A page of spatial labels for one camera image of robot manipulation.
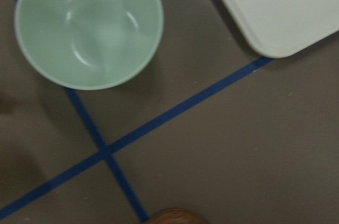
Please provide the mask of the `cream bear tray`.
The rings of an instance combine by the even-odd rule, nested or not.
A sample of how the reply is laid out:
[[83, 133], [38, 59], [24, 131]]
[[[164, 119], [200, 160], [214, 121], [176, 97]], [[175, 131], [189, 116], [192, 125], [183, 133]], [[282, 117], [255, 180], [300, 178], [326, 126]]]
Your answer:
[[284, 58], [338, 31], [338, 0], [222, 0], [259, 54]]

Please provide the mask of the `green ceramic bowl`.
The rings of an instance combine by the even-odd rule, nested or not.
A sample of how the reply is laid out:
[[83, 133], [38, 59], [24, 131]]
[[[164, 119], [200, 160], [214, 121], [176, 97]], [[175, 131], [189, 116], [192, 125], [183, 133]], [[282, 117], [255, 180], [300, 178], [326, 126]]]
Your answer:
[[121, 85], [152, 60], [164, 28], [161, 0], [17, 0], [15, 36], [29, 64], [64, 87]]

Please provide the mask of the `brown wooden cutting board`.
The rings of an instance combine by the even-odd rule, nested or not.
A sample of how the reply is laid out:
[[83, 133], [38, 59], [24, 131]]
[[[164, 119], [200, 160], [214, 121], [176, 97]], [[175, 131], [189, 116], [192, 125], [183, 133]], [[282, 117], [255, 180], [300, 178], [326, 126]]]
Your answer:
[[206, 224], [207, 222], [192, 211], [172, 208], [158, 213], [145, 222], [146, 224]]

